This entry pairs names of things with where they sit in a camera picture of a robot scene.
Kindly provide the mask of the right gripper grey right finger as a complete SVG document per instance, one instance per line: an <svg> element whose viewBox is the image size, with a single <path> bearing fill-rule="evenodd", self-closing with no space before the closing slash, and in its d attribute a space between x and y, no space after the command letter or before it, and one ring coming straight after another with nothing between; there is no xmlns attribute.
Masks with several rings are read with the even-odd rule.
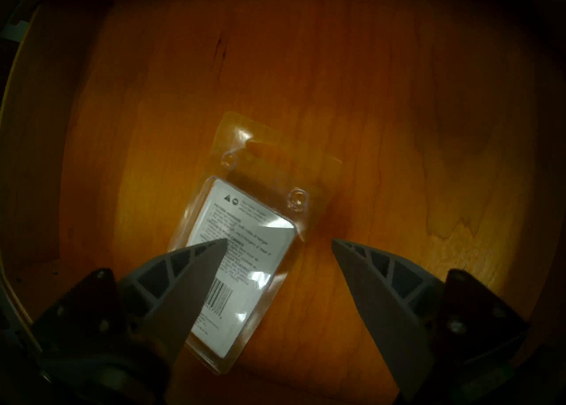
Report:
<svg viewBox="0 0 566 405"><path fill-rule="evenodd" d="M411 402L432 371L430 335L444 282L412 261L337 239L332 251L400 395Z"/></svg>

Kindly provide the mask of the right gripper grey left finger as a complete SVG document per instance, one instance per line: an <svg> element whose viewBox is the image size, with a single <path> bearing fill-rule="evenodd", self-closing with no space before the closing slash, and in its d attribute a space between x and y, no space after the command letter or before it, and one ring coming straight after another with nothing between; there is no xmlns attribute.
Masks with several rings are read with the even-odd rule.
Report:
<svg viewBox="0 0 566 405"><path fill-rule="evenodd" d="M226 238L173 250L118 282L129 331L162 345L171 366L200 315L227 250Z"/></svg>

